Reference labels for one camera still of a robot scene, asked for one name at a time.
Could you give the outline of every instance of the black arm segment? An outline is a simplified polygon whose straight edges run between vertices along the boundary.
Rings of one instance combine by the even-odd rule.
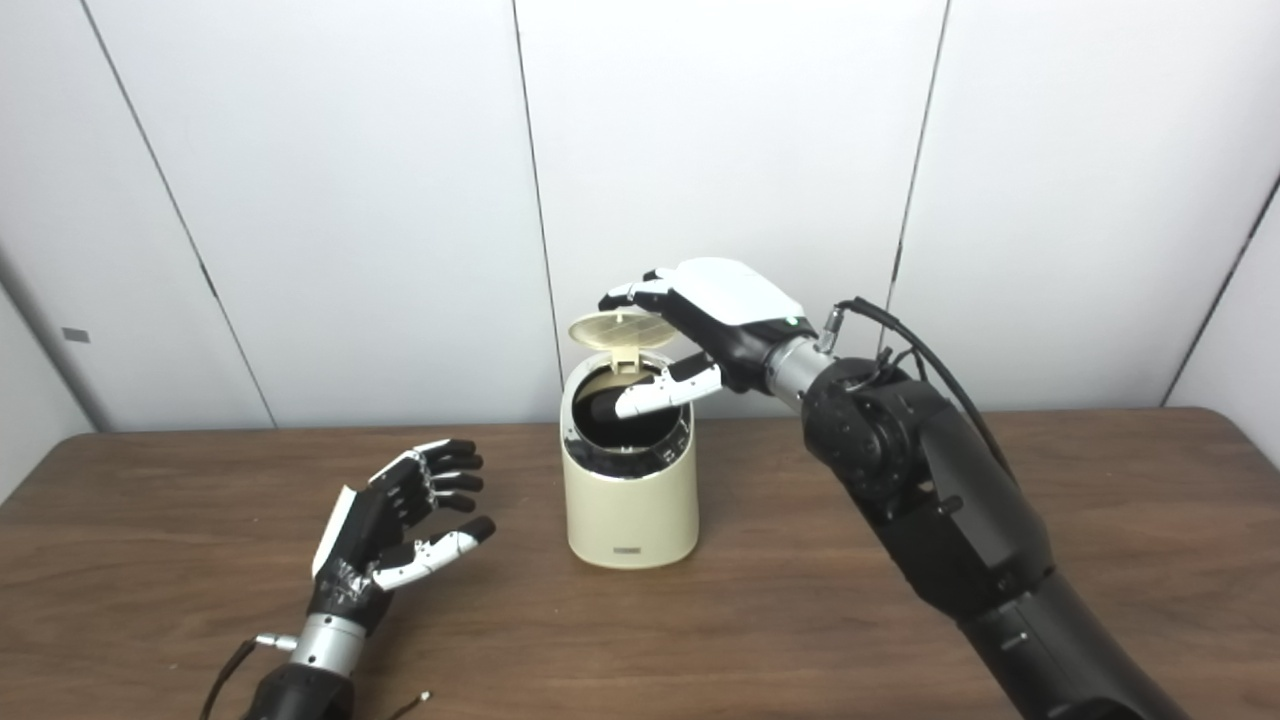
[[[1039,515],[936,388],[838,360],[810,387],[801,420],[809,451],[1023,717],[1188,720],[1056,570]]]
[[[348,678],[287,662],[257,684],[242,720],[351,720],[355,694]]]

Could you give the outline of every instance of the table surface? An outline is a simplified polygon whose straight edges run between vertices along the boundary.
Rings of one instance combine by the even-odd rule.
[[[1280,716],[1280,474],[1204,410],[993,414],[1060,568],[1196,717]],[[682,562],[585,565],[552,425],[81,436],[0,506],[6,717],[195,717],[228,655],[296,633],[343,483],[470,437],[498,533],[397,594],[357,717],[1014,719],[919,602],[794,419],[699,423]],[[426,532],[460,516],[439,512]],[[215,717],[239,717],[260,650]]]

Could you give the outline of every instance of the white wall panel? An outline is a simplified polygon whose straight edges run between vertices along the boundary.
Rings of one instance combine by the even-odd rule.
[[[0,287],[0,501],[55,445],[92,429]]]
[[[1226,415],[1280,465],[1280,205],[1240,259],[1231,283],[1196,345],[1170,405]]]
[[[279,424],[554,415],[509,3],[90,5]]]
[[[268,425],[78,3],[0,3],[0,270],[104,429]]]
[[[744,260],[819,322],[884,300],[941,0],[516,5],[566,372],[575,318],[686,258]],[[874,351],[849,328],[842,351]]]
[[[984,407],[1156,405],[1280,170],[1280,4],[952,4],[892,310]]]

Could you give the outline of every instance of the wire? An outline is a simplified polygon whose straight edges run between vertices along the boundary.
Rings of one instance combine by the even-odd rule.
[[[902,352],[899,352],[899,354],[897,354],[897,357],[895,357],[895,359],[893,359],[893,361],[892,361],[892,363],[890,363],[890,366],[891,366],[891,368],[893,368],[893,369],[896,370],[896,369],[899,368],[899,365],[901,365],[901,364],[902,364],[902,360],[906,360],[906,356],[908,356],[908,355],[914,355],[914,356],[915,356],[915,359],[916,359],[916,363],[919,363],[919,357],[920,357],[920,354],[919,354],[919,351],[918,351],[918,350],[915,350],[914,347],[908,347],[908,348],[906,348],[906,350],[904,350]]]
[[[422,702],[425,702],[428,700],[431,700],[431,693],[430,692],[421,692],[413,700],[408,701],[407,705],[403,705],[403,706],[398,707],[394,712],[392,712],[390,715],[388,715],[387,720],[399,720],[401,717],[403,717],[404,715],[407,715],[410,710],[413,710],[415,707],[417,707],[419,705],[421,705]]]
[[[956,396],[956,400],[960,402],[960,406],[964,407],[965,414],[969,415],[969,420],[973,423],[974,429],[978,430],[978,434],[982,436],[983,442],[987,443],[987,448],[991,451],[992,457],[995,457],[996,462],[1000,464],[1001,469],[1004,469],[1005,473],[1009,474],[1010,479],[1014,479],[1014,471],[1009,468],[1009,460],[1005,459],[1004,451],[1000,450],[1000,443],[997,443],[996,437],[991,434],[991,428],[988,428],[987,421],[982,419],[982,414],[978,413],[978,407],[974,406],[973,400],[969,398],[969,393],[966,393],[964,388],[960,387],[960,382],[956,380],[955,375],[951,374],[951,370],[948,370],[947,366],[942,364],[942,360],[937,355],[934,355],[932,350],[929,350],[929,346],[924,345],[924,341],[922,341],[915,333],[913,333],[906,325],[904,325],[901,320],[891,315],[887,310],[861,297],[855,297],[852,300],[842,300],[836,304],[836,307],[840,307],[841,310],[849,310],[850,313],[855,313],[864,318],[870,318],[872,320],[876,320],[881,325],[884,325],[884,328],[902,336],[902,340],[905,340],[911,345],[911,350],[908,350],[902,355],[900,355],[899,356],[900,359],[905,356],[906,352],[916,352],[918,357],[923,355],[924,359],[928,360],[929,365],[933,365],[933,369],[938,373],[938,377],[942,378],[943,384],[947,386],[947,389],[951,391],[951,395]]]
[[[214,685],[209,688],[209,697],[205,698],[205,707],[200,710],[200,720],[209,720],[209,714],[214,711],[214,701],[218,700],[218,693],[223,689],[223,684],[225,684],[228,678],[232,676],[232,673],[239,667],[239,664],[244,662],[248,653],[253,652],[255,647],[257,647],[257,642],[253,638],[250,638],[242,642],[241,646],[236,648],[236,652],[227,659],[227,665],[223,665],[223,669],[218,671],[218,678],[214,679]]]
[[[924,357],[920,357],[919,352],[913,352],[911,355],[915,356],[915,372],[920,375],[920,382],[929,382],[929,373],[924,369]]]

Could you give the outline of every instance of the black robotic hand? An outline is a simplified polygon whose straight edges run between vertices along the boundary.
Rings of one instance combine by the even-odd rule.
[[[315,585],[302,633],[264,633],[246,641],[214,682],[201,720],[212,711],[221,684],[257,644],[291,655],[259,683],[246,720],[349,720],[351,673],[396,588],[435,573],[494,533],[493,520],[480,516],[426,541],[404,539],[438,509],[475,510],[475,501],[462,493],[484,487],[468,473],[483,464],[475,443],[442,439],[401,454],[361,491],[343,487],[311,564]]]
[[[462,492],[484,482],[467,473],[484,465],[474,442],[442,439],[420,445],[379,470],[365,489],[344,487],[316,548],[315,592],[307,614],[355,623],[372,634],[396,588],[425,578],[493,534],[489,518],[429,541],[404,542],[404,532],[440,507],[471,512]]]
[[[723,258],[650,270],[599,302],[600,310],[625,306],[660,315],[704,352],[673,363],[657,378],[602,393],[593,413],[603,420],[682,405],[722,387],[769,395],[771,354],[818,334],[799,302],[742,263]]]

